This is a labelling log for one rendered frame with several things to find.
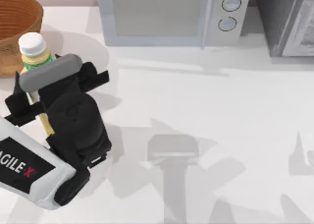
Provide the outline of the brown woven basket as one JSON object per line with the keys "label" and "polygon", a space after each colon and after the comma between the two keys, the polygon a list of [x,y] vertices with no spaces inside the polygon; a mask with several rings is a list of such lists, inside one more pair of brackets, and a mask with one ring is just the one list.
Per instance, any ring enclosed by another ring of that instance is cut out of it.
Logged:
{"label": "brown woven basket", "polygon": [[18,40],[27,32],[40,32],[43,13],[37,0],[0,0],[0,77],[23,69]]}

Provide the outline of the grey cabinet with dark inside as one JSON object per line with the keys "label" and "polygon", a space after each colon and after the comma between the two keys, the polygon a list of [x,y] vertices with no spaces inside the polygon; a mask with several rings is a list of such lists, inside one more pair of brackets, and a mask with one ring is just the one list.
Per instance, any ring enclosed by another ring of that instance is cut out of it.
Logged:
{"label": "grey cabinet with dark inside", "polygon": [[256,0],[271,56],[314,57],[314,0]]}

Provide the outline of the microwave knob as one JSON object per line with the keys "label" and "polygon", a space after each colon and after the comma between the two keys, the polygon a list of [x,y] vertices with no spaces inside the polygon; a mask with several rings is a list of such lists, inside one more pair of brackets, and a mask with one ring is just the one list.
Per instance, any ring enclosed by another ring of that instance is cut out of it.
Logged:
{"label": "microwave knob", "polygon": [[234,12],[241,7],[241,0],[223,0],[222,8],[226,12]]}
{"label": "microwave knob", "polygon": [[221,19],[218,22],[218,28],[223,32],[229,32],[237,26],[237,21],[233,17]]}

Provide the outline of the pale microwave oven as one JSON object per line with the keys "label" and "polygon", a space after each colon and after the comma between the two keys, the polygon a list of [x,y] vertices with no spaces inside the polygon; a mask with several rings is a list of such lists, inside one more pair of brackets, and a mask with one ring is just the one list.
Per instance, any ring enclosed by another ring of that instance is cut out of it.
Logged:
{"label": "pale microwave oven", "polygon": [[[222,1],[212,0],[211,2],[209,29],[205,47],[231,46],[239,40],[249,0],[241,0],[241,7],[234,12],[226,12],[222,8]],[[223,32],[218,28],[218,22],[228,17],[235,18],[237,26],[229,32]]]}

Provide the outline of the microwave oven door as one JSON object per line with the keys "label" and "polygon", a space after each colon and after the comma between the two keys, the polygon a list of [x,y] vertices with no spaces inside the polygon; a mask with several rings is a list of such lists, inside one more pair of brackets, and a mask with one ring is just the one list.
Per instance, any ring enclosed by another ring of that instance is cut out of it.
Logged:
{"label": "microwave oven door", "polygon": [[212,0],[98,0],[108,46],[205,45]]}

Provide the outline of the yellow bottle with white cap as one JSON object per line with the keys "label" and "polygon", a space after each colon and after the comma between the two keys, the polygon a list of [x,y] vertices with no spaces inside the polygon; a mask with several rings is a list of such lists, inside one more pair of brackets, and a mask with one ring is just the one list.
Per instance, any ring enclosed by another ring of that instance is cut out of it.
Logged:
{"label": "yellow bottle with white cap", "polygon": [[[55,55],[52,54],[49,47],[47,47],[45,39],[40,33],[28,32],[23,34],[18,40],[18,45],[24,65],[21,74],[56,59]],[[37,91],[28,93],[28,96],[32,103],[40,101]],[[38,118],[40,119],[47,135],[49,136],[53,134],[54,131],[49,124],[47,115],[43,113],[40,114]]]}

